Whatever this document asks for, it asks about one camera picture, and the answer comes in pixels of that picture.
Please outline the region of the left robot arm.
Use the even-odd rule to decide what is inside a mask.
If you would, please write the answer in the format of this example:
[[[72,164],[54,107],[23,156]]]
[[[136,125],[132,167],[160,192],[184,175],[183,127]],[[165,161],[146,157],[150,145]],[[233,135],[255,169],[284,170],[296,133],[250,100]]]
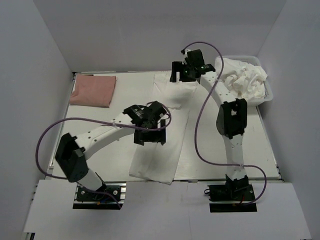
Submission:
[[[100,176],[87,164],[95,153],[123,137],[133,135],[134,144],[166,143],[166,127],[172,119],[170,111],[160,102],[147,106],[132,105],[123,110],[112,122],[80,135],[64,134],[60,138],[55,160],[70,183],[78,183],[90,196],[99,200],[106,187]]]

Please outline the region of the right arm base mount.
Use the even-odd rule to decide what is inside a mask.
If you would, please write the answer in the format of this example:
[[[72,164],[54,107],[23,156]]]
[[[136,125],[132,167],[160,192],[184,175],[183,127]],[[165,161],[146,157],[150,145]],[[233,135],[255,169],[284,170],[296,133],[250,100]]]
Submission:
[[[255,199],[253,186],[231,195],[225,185],[208,185],[203,193],[209,199],[210,213],[254,213],[256,203],[248,204]]]

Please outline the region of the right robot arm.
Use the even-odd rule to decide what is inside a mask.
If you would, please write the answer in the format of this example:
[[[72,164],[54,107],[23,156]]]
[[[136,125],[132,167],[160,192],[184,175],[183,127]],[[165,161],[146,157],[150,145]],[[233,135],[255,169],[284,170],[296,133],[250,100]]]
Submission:
[[[236,200],[249,187],[244,169],[243,136],[247,127],[248,104],[245,99],[236,98],[223,82],[218,80],[215,68],[206,64],[201,50],[185,50],[183,61],[172,62],[170,82],[198,82],[208,91],[218,106],[216,128],[225,146],[226,195]]]

